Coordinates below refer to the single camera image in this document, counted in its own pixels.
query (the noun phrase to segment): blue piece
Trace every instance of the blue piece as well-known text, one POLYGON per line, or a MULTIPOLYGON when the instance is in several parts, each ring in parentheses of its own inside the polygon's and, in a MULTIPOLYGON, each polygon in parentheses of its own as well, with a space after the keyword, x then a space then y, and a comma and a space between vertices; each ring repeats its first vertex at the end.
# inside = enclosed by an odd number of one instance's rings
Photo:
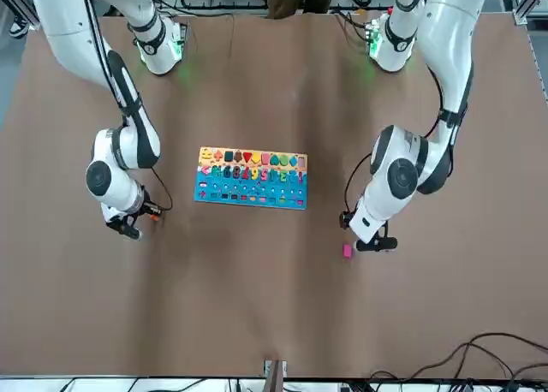
POLYGON ((258 180, 252 180, 251 176, 244 179, 242 177, 244 169, 240 170, 238 178, 234 178, 235 167, 227 165, 223 170, 217 167, 215 171, 217 179, 197 171, 194 200, 290 210, 306 209, 308 183, 306 172, 302 174, 302 183, 299 183, 298 171, 288 171, 287 173, 284 171, 286 179, 285 182, 282 182, 281 172, 272 169, 269 171, 267 181, 259 183, 258 180))

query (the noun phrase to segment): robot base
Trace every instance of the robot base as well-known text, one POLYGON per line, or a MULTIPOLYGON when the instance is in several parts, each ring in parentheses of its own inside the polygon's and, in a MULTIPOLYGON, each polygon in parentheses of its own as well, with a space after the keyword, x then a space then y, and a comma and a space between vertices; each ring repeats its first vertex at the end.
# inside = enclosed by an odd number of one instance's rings
POLYGON ((373 20, 367 26, 369 31, 369 43, 366 44, 369 57, 384 71, 395 73, 403 68, 405 62, 411 57, 414 40, 401 52, 394 49, 394 45, 386 37, 384 24, 388 20, 388 14, 382 14, 378 20, 373 20))
POLYGON ((147 54, 139 44, 140 59, 146 64, 149 71, 155 75, 169 73, 175 65, 182 60, 184 44, 187 38, 188 28, 178 22, 173 22, 170 18, 164 18, 167 29, 166 40, 158 47, 158 52, 154 55, 147 54))

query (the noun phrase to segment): metal frame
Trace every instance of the metal frame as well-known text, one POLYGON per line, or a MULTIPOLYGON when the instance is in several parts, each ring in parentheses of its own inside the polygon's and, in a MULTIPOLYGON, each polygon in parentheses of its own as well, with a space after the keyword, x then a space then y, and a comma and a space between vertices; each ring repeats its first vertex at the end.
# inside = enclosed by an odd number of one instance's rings
POLYGON ((266 360, 263 392, 283 392, 283 379, 287 374, 288 363, 285 360, 266 360))
POLYGON ((38 29, 40 21, 30 0, 2 0, 15 14, 25 18, 30 27, 38 29))
POLYGON ((527 18, 531 20, 548 19, 548 3, 540 5, 542 4, 541 0, 516 1, 518 4, 514 10, 514 18, 517 25, 527 24, 527 18))

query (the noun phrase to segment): brown table surface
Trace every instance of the brown table surface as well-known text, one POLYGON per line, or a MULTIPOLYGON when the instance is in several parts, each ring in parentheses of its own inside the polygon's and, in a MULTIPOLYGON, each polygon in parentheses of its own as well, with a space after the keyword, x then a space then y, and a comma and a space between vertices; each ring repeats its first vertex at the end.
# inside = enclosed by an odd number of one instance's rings
MULTIPOLYGON (((103 23, 159 131, 175 201, 154 230, 141 223, 139 243, 104 226, 85 185, 116 104, 29 34, 0 133, 0 372, 243 377, 285 359, 291 377, 405 377, 485 330, 548 342, 548 109, 510 15, 479 20, 454 175, 390 222, 397 251, 349 261, 338 214, 350 172, 382 127, 424 133, 437 114, 418 52, 383 74, 334 16, 189 22, 185 60, 164 77, 123 19, 103 23), (194 203, 200 146, 307 153, 307 209, 194 203)), ((141 179, 167 202, 150 171, 141 179)), ((543 359, 512 340, 482 344, 516 367, 543 359)), ((463 376, 503 373, 472 351, 463 376)))

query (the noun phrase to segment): floor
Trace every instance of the floor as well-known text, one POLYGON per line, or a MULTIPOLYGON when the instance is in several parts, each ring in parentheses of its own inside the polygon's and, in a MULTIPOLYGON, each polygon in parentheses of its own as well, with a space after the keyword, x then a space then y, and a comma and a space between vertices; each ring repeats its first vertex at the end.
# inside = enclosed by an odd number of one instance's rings
MULTIPOLYGON (((167 0, 173 4, 180 4, 180 1, 167 0)), ((187 4, 194 6, 238 4, 238 5, 260 5, 260 0, 185 0, 187 4)), ((391 5, 392 0, 372 0, 373 6, 391 5)), ((503 9, 502 0, 486 0, 484 11, 498 12, 503 9)), ((333 5, 351 5, 349 0, 333 0, 333 5)), ((255 13, 265 14, 264 10, 255 11, 255 13)), ((13 93, 14 84, 21 65, 21 55, 25 46, 25 39, 13 40, 7 37, 6 28, 10 25, 9 14, 0 3, 0 127, 3 118, 9 107, 9 102, 13 93)), ((539 65, 539 84, 542 86, 541 76, 548 79, 548 36, 543 32, 531 32, 531 43, 534 54, 539 65)), ((70 382, 70 377, 49 378, 49 379, 1 379, 0 392, 57 392, 63 389, 63 386, 70 382)), ((152 389, 182 389, 196 382, 196 379, 141 379, 135 385, 134 379, 97 379, 85 378, 78 379, 69 385, 66 392, 93 392, 101 390, 104 392, 126 392, 131 388, 132 392, 146 392, 152 389)), ((261 391, 264 381, 261 380, 241 380, 241 388, 245 392, 261 391)), ((284 388, 288 392, 337 392, 341 389, 340 383, 286 383, 284 388)), ((437 385, 405 385, 405 392, 446 392, 448 387, 443 386, 439 391, 437 385)), ((498 392, 498 387, 477 387, 480 392, 498 392)), ((196 384, 192 387, 193 392, 206 391, 237 391, 236 380, 230 383, 226 379, 211 379, 196 384)), ((403 392, 397 385, 383 385, 381 392, 403 392)))

